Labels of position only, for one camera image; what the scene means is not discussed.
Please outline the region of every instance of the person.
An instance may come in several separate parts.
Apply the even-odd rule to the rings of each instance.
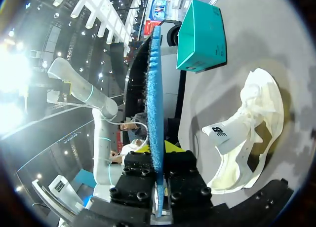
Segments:
[[[135,139],[130,144],[123,146],[122,151],[117,153],[115,151],[111,151],[111,160],[112,162],[124,164],[125,156],[130,151],[137,151],[141,145],[143,144],[144,140]]]
[[[131,122],[141,122],[147,126],[147,113],[137,113]],[[145,140],[147,137],[147,130],[141,124],[121,124],[118,129],[123,132],[132,131],[137,139]]]

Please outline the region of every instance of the blue brush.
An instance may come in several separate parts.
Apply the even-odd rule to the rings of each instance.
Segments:
[[[158,217],[163,204],[163,106],[160,55],[160,26],[154,28],[147,72],[148,135],[153,166],[157,174]]]

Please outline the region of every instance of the sign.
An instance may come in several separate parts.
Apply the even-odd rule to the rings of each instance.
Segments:
[[[117,149],[118,149],[118,153],[122,152],[122,148],[123,148],[123,142],[122,142],[122,137],[121,137],[121,133],[120,131],[117,131]]]
[[[155,26],[158,26],[161,23],[161,21],[151,21],[151,20],[147,20],[146,24],[145,24],[145,29],[144,29],[144,35],[148,36],[150,35]]]

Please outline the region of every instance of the white sneaker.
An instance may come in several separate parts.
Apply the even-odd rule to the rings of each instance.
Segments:
[[[251,188],[263,171],[269,148],[283,130],[283,102],[277,83],[261,68],[250,72],[240,92],[241,107],[228,120],[202,128],[217,149],[221,164],[207,184],[213,194],[231,193]],[[255,132],[262,122],[271,133],[271,140],[259,156],[254,172],[247,161],[254,143],[263,140]]]

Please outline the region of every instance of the floor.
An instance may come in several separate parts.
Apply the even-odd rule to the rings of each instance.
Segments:
[[[180,144],[196,154],[200,173],[206,182],[210,181],[220,158],[201,129],[236,112],[247,75],[260,67],[280,87],[283,133],[271,147],[271,159],[251,189],[213,195],[212,202],[233,207],[272,179],[285,178],[297,191],[315,152],[311,131],[316,124],[316,57],[308,30],[288,0],[218,0],[215,5],[223,15],[228,63],[199,74],[187,73]],[[269,132],[263,130],[261,136],[268,139]],[[258,156],[263,148],[257,146],[253,155]]]

